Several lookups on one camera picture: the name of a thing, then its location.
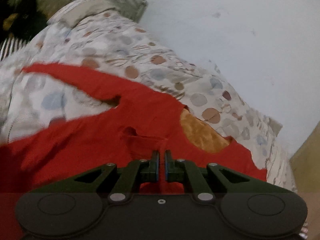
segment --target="red sleeve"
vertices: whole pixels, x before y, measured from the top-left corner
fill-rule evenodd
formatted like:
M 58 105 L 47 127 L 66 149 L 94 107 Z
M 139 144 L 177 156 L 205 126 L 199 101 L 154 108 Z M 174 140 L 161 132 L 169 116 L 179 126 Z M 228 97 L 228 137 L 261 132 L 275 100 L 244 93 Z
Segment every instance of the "red sleeve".
M 52 64 L 33 64 L 25 67 L 26 73 L 36 72 L 51 75 L 53 78 L 73 85 L 97 100 L 111 99 L 116 96 L 134 93 L 137 89 L 146 89 L 146 86 L 124 78 L 99 72 L 88 67 Z

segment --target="bed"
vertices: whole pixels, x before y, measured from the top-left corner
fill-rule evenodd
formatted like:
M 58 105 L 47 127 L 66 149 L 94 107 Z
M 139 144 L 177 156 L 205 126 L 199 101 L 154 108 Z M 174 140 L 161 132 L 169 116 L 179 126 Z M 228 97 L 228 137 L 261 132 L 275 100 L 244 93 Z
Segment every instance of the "bed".
M 171 94 L 219 134 L 248 148 L 255 165 L 267 168 L 269 183 L 296 190 L 287 153 L 276 139 L 281 125 L 250 108 L 217 67 L 186 62 L 139 26 L 146 1 L 38 1 L 48 27 L 0 62 L 1 144 L 110 109 L 51 77 L 20 72 L 35 62 L 85 65 Z

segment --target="bed sheet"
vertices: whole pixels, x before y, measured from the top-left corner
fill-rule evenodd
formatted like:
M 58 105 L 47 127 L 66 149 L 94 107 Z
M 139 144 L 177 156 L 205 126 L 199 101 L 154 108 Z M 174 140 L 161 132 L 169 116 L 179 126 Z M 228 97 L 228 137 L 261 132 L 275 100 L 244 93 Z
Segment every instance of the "bed sheet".
M 209 72 L 184 61 L 114 10 L 86 17 L 75 27 L 55 19 L 0 64 L 1 143 L 108 110 L 107 103 L 51 77 L 20 73 L 35 62 L 88 66 L 171 94 L 222 136 L 248 148 L 255 165 L 268 169 L 268 182 L 296 190 L 287 153 L 276 140 L 281 125 L 250 108 L 218 68 Z

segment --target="red shirt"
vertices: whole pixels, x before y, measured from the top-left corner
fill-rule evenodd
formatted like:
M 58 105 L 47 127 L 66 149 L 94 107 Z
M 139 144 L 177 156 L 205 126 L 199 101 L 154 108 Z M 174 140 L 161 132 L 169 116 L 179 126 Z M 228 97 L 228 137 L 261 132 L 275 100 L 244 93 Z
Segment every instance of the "red shirt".
M 182 187 L 164 181 L 166 149 L 171 150 L 172 158 L 191 160 L 199 167 L 214 162 L 266 180 L 267 171 L 258 170 L 250 151 L 234 139 L 217 154 L 190 143 L 180 125 L 185 105 L 171 95 L 86 67 L 34 64 L 23 70 L 49 74 L 101 101 L 120 97 L 120 103 L 101 114 L 52 125 L 0 147 L 0 192 L 27 192 L 105 163 L 123 167 L 134 159 L 150 159 L 152 151 L 158 150 L 160 182 L 157 189 L 152 188 L 155 193 L 178 193 Z M 13 213 L 0 215 L 10 221 L 7 231 L 17 229 Z

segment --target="golden satin fabric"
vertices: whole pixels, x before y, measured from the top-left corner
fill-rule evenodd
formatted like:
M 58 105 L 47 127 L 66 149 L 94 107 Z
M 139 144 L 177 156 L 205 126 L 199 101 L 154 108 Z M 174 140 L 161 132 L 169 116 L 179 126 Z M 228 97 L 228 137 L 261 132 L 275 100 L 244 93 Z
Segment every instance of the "golden satin fabric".
M 229 145 L 210 125 L 194 117 L 187 109 L 183 109 L 180 115 L 180 124 L 188 140 L 206 152 L 214 154 Z

